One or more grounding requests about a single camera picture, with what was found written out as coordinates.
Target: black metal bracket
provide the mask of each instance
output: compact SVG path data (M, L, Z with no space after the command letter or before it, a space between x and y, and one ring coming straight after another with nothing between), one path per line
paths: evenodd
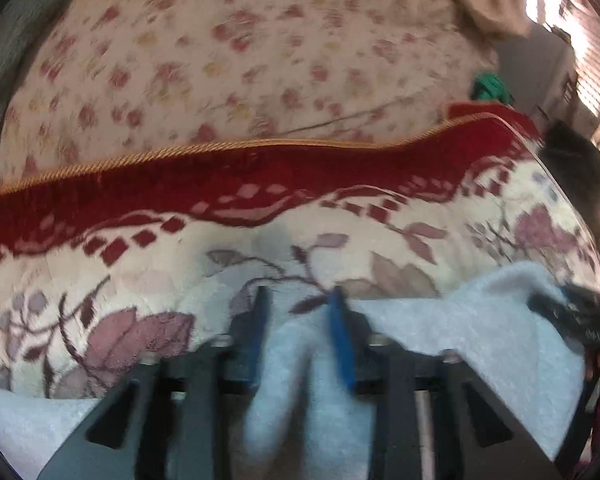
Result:
M340 373L355 394L376 396L369 480L422 478L415 393L427 390L433 422L435 478L560 479L536 441L456 352L426 356L374 333L348 308L329 300Z
M167 360L146 356L62 444L39 480L229 480L221 394L251 394L269 312L265 288L227 334Z

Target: floral blanket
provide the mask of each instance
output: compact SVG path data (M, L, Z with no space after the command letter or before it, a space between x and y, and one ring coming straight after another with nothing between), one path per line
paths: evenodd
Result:
M528 259L599 290L586 227L527 147L524 118L501 112L385 148L202 144L1 187L0 386L100 396L142 351L221 333L258 285L273 325L336 284L436 297Z
M453 0L73 0L8 108L0 181L168 146L404 140L495 54Z

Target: light blue towel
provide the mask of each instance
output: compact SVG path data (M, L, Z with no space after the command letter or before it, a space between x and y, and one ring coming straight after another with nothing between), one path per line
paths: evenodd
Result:
M554 457L584 375L570 349L526 298L560 291L537 264L520 263L467 284L444 300L351 301L376 332L413 351L455 348ZM26 399L0 390L0 450L33 480L94 400ZM374 406L340 381L324 308L271 333L258 393L230 430L237 480L364 480ZM424 478L431 478L423 460Z

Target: green object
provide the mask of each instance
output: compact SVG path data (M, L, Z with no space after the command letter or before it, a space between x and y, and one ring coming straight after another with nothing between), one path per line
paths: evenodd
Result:
M504 105L511 104L511 94L502 80L491 72L478 74L471 94L473 101L500 101Z

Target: metal bolt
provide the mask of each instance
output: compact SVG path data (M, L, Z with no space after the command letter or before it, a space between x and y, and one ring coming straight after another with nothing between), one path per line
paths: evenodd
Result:
M462 362L462 357L455 350L443 350L440 355L442 356L442 362L447 365L455 365Z
M220 334L216 336L214 340L211 342L211 346L215 346L216 348L227 348L234 344L234 338L228 334Z
M141 365L155 365L160 362L160 354L156 352L142 352L140 354L140 364Z
M387 346L391 344L391 339L379 333L373 333L369 337L369 346Z

